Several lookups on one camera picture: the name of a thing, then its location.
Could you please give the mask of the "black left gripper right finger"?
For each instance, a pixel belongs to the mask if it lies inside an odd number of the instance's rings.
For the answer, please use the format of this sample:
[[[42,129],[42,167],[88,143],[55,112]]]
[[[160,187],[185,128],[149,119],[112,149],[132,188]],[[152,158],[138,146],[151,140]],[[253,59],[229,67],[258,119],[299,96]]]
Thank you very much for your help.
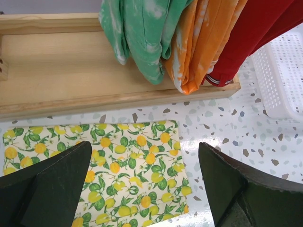
[[[205,142],[198,159],[216,227],[301,227],[303,185],[229,157]]]

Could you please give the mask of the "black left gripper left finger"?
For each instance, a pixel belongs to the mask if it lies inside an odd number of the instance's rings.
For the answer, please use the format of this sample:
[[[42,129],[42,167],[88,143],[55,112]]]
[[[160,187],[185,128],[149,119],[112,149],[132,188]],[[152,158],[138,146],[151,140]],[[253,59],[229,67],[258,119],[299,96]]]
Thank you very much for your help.
[[[70,227],[92,154],[88,141],[0,178],[2,227]]]

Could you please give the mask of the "orange tie-dye trousers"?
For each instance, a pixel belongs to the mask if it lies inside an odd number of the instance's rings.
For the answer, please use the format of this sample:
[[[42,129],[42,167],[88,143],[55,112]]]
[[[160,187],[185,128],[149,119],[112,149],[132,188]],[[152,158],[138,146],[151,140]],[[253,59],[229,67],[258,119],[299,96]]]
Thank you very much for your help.
[[[197,91],[211,73],[227,44],[246,0],[195,0],[182,12],[164,60],[176,89]]]

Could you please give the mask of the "green tie-dye trousers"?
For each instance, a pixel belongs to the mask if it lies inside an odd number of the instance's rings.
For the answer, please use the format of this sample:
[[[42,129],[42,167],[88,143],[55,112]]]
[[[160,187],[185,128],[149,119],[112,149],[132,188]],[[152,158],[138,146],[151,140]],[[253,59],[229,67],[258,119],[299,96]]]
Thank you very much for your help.
[[[171,56],[171,40],[189,0],[104,0],[98,19],[122,65],[132,57],[153,85],[163,80],[161,58]]]

